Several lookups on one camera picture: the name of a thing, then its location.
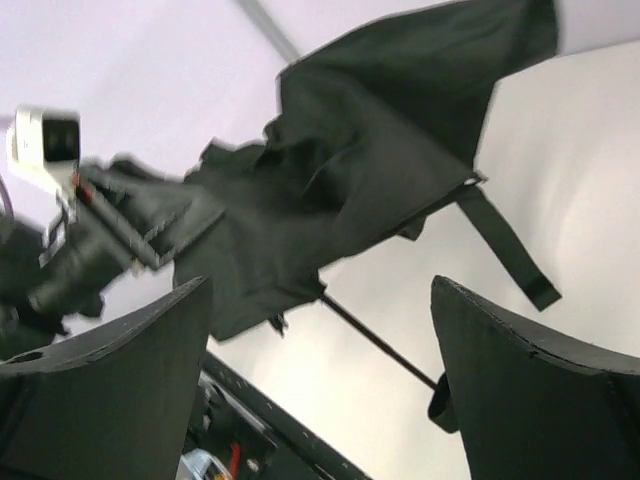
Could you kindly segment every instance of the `black rod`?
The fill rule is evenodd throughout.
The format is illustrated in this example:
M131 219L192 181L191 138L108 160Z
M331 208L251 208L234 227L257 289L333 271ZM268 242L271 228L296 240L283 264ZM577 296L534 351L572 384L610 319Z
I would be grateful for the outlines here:
M380 337L378 337L375 333L369 330L364 324L354 317L351 313L342 307L338 302L336 302L333 298L331 298L326 293L322 294L320 297L320 301L324 303L327 307L333 310L338 316L340 316L345 322L355 328L358 332L360 332L364 337L366 337L371 343L373 343L376 347L382 350L384 353L393 358L396 362L398 362L401 366L403 366L409 373L411 373L414 377L424 383L426 386L431 388L431 390L435 390L437 383L434 382L427 375L422 373L418 367L413 365L409 360L404 358L398 352L396 352L391 345L386 343Z

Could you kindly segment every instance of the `camera lens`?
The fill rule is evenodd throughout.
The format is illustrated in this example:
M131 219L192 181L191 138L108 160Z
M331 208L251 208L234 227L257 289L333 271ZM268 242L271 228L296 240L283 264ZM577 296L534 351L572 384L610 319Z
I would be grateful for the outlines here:
M45 162L80 159L80 125L76 119L43 119L42 138Z

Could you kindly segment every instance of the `ceiling beam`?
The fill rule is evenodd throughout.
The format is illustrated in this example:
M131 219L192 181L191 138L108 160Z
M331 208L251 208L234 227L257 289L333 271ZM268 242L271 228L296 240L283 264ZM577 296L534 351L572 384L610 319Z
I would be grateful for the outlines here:
M293 42L291 42L282 31L282 28L276 24L258 0L233 1L242 9L247 17L249 17L251 22L260 30L269 44L287 64L295 62L302 56Z

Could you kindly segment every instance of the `black strap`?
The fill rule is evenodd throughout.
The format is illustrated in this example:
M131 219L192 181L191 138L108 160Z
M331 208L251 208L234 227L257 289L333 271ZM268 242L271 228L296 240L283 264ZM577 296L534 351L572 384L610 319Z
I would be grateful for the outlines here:
M500 263L507 269L538 311L562 298L549 279L536 266L526 248L496 207L477 186L469 187L457 198L458 206L482 235Z

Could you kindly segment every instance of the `red object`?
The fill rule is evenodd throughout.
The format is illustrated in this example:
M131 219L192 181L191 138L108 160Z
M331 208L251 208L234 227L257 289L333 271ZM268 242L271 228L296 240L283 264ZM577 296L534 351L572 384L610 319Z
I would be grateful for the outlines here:
M234 443L231 445L231 460L229 461L229 473L231 478L235 480L238 476L238 467L240 466L240 445Z

